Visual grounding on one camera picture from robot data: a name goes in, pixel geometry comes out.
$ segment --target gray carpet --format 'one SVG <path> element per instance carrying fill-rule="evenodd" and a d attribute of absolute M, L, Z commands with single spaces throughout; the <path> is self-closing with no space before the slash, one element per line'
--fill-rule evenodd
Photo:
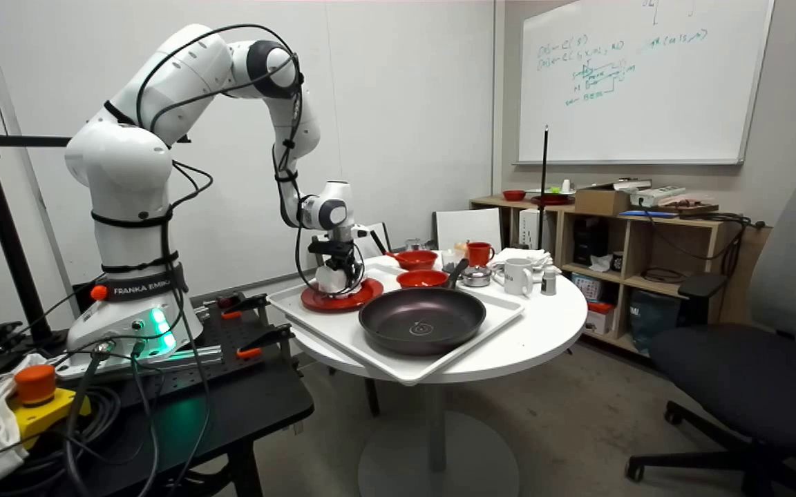
<path fill-rule="evenodd" d="M 364 441 L 393 420 L 425 408 L 419 390 L 379 384 L 382 418 L 369 418 L 361 378 L 300 360 L 314 415 L 256 441 L 264 497 L 355 497 Z M 625 478 L 633 453 L 713 451 L 687 424 L 664 423 L 664 404 L 682 397 L 648 368 L 578 343 L 542 368 L 447 386 L 444 406 L 494 429 L 516 456 L 521 497 L 664 497 L 740 493 L 734 473 L 647 470 Z"/>

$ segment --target whiteboard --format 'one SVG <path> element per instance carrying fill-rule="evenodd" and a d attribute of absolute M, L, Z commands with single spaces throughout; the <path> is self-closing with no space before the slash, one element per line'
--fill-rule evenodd
<path fill-rule="evenodd" d="M 524 19 L 519 162 L 737 166 L 771 0 L 575 0 Z"/>
<path fill-rule="evenodd" d="M 400 242 L 427 237 L 433 210 L 488 191 L 492 0 L 0 0 L 0 67 L 22 132 L 72 135 L 187 23 L 259 23 L 299 52 L 320 126 L 317 148 L 299 161 L 304 193 L 346 179 L 353 217 L 383 220 Z M 216 100 L 187 137 L 177 161 L 216 177 L 170 220 L 190 293 L 293 273 L 295 231 L 278 217 L 264 106 Z M 100 273 L 89 191 L 64 152 L 31 155 L 67 273 L 85 281 Z M 181 193 L 187 181 L 170 175 L 170 201 Z"/>

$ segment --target table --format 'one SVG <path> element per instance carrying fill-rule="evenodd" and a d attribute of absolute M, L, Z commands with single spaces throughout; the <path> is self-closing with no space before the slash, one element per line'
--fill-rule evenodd
<path fill-rule="evenodd" d="M 311 397 L 299 380 L 289 355 L 275 349 L 264 349 L 263 362 L 256 364 L 235 364 L 233 351 L 248 343 L 255 332 L 256 329 L 248 322 L 224 322 L 210 318 L 203 322 L 201 346 L 224 346 L 224 362 L 217 371 L 208 373 L 210 404 L 203 400 L 201 386 L 154 400 L 152 411 L 161 451 L 158 482 L 181 470 L 208 411 L 210 423 L 197 463 L 226 456 L 228 462 L 217 480 L 233 480 L 235 493 L 241 497 L 263 493 L 255 441 L 309 418 Z M 85 489 L 92 493 L 134 493 L 145 480 L 152 462 L 148 423 L 144 411 L 139 406 L 123 408 L 112 433 L 104 435 L 96 451 L 104 458 L 127 458 L 130 463 L 100 463 L 82 458 L 79 476 Z M 74 493 L 74 489 L 64 480 L 53 493 Z"/>
<path fill-rule="evenodd" d="M 367 441 L 358 462 L 358 491 L 364 497 L 516 493 L 519 476 L 512 448 L 480 420 L 444 411 L 443 386 L 543 364 L 581 337 L 582 321 L 586 297 L 570 279 L 557 279 L 556 296 L 542 296 L 535 286 L 524 300 L 521 321 L 425 378 L 423 420 L 382 420 L 382 431 Z M 300 326 L 293 326 L 293 335 L 309 355 L 328 368 L 390 380 Z"/>

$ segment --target black table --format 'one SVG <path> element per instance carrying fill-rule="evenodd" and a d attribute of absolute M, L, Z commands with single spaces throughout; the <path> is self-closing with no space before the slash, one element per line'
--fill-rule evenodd
<path fill-rule="evenodd" d="M 192 463 L 226 456 L 224 473 L 210 482 L 233 480 L 241 497 L 256 497 L 263 489 L 255 441 L 311 415 L 311 397 L 289 362 L 288 346 L 268 346 L 256 362 L 238 362 L 233 355 L 238 346 L 263 335 L 259 321 L 246 314 L 238 322 L 224 322 L 221 318 L 203 322 L 201 346 L 221 343 L 224 349 L 221 364 L 203 368 L 210 397 L 203 397 L 198 384 L 152 400 L 161 453 L 158 489 L 166 489 L 168 478 L 177 478 L 208 415 L 208 433 Z M 111 431 L 112 433 L 94 448 L 104 458 L 123 463 L 104 463 L 85 456 L 79 462 L 79 478 L 92 493 L 134 493 L 152 470 L 152 440 L 144 408 L 123 408 Z M 53 493 L 76 491 L 69 478 L 64 478 Z"/>

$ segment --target white tray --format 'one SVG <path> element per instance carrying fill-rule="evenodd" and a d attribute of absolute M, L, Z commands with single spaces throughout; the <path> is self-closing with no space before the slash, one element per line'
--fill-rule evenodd
<path fill-rule="evenodd" d="M 367 279 L 382 281 L 383 293 L 397 289 L 394 277 L 397 277 L 394 270 L 367 268 Z M 436 373 L 436 371 L 452 364 L 455 360 L 461 360 L 463 353 L 480 349 L 487 339 L 506 332 L 524 310 L 514 297 L 473 293 L 483 304 L 487 318 L 469 343 L 447 351 L 444 355 L 404 360 L 404 355 L 379 353 L 376 349 L 367 346 L 364 329 L 358 322 L 358 313 L 311 313 L 300 304 L 300 293 L 304 293 L 304 286 L 289 286 L 282 293 L 271 293 L 268 300 L 275 310 L 282 310 L 288 314 L 288 321 L 299 322 L 304 332 L 314 335 L 317 339 L 333 346 L 346 355 L 350 355 L 350 360 L 383 373 L 387 378 L 405 384 L 405 386 L 425 380 L 432 373 Z"/>

